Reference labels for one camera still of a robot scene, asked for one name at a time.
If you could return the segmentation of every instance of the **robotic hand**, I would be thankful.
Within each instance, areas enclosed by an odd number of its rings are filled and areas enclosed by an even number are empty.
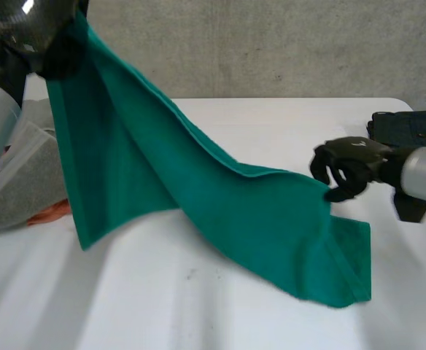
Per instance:
[[[325,193],[325,200],[353,199],[369,182],[382,182],[395,188],[393,201],[400,220],[422,221],[426,213],[426,147],[391,149],[363,137],[345,137],[315,149],[312,176],[330,184],[328,168],[338,186]]]
[[[0,156],[20,117],[26,77],[71,76],[85,46],[66,35],[88,0],[0,0]]]

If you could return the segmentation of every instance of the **gray concrete wall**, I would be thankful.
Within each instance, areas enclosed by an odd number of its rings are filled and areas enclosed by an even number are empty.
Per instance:
[[[91,0],[170,97],[394,97],[426,109],[426,0]]]

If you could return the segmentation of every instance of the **gray fabric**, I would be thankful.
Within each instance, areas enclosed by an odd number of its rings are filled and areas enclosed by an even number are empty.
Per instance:
[[[0,230],[67,198],[49,100],[26,101],[0,160]]]

